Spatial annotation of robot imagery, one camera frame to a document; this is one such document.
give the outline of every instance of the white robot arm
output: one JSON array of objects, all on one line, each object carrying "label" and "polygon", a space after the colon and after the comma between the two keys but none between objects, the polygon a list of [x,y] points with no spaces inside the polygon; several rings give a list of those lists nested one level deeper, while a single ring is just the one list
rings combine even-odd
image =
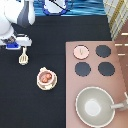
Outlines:
[{"label": "white robot arm", "polygon": [[24,28],[35,22],[34,0],[0,0],[0,45],[13,42],[21,46],[31,46],[32,40],[27,35],[15,34],[11,23]]},{"label": "white robot arm", "polygon": [[5,5],[5,16],[11,22],[28,27],[35,22],[34,0],[8,0]]}]

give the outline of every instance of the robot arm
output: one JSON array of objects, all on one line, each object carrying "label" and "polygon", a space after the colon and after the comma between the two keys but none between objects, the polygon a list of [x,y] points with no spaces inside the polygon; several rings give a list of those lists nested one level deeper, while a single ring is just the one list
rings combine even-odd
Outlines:
[{"label": "robot arm", "polygon": [[5,16],[11,22],[24,28],[35,22],[34,0],[8,0],[5,5]]}]

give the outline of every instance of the bowl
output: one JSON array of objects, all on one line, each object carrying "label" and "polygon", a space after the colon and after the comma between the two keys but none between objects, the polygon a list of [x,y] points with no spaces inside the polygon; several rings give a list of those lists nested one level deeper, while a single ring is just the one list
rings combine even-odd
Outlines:
[{"label": "bowl", "polygon": [[[48,81],[45,83],[43,82],[43,78],[45,78],[45,74],[50,73],[51,74],[51,78],[47,79]],[[57,84],[57,76],[54,72],[47,70],[45,67],[40,69],[40,72],[37,75],[37,85],[40,89],[42,90],[51,90],[55,87],[55,85]]]},{"label": "bowl", "polygon": [[112,97],[99,87],[87,87],[76,98],[76,112],[79,118],[88,126],[105,127],[114,118],[115,110]]}]

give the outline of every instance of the stovetop burner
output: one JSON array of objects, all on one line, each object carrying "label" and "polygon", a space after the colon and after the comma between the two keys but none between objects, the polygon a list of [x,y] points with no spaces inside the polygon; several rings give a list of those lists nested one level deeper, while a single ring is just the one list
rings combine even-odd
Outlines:
[{"label": "stovetop burner", "polygon": [[87,76],[89,75],[90,71],[91,71],[91,68],[89,64],[86,62],[79,62],[75,66],[75,72],[79,76],[82,76],[82,77]]},{"label": "stovetop burner", "polygon": [[77,47],[75,47],[74,49],[74,56],[77,59],[85,59],[87,58],[89,55],[89,50],[87,47],[83,46],[83,45],[78,45]]},{"label": "stovetop burner", "polygon": [[96,54],[100,57],[106,58],[111,55],[111,49],[106,45],[99,45],[96,48]]},{"label": "stovetop burner", "polygon": [[103,76],[112,76],[115,72],[114,66],[109,62],[100,63],[98,70]]}]

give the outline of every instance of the food item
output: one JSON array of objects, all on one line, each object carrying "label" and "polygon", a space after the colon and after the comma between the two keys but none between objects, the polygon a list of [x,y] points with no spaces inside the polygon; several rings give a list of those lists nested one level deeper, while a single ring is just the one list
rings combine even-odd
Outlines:
[{"label": "food item", "polygon": [[43,83],[47,83],[48,82],[48,79],[46,77],[43,77],[42,82]]},{"label": "food item", "polygon": [[47,78],[48,80],[50,80],[50,79],[52,78],[52,75],[51,75],[50,73],[47,73],[45,76],[46,76],[46,78]]}]

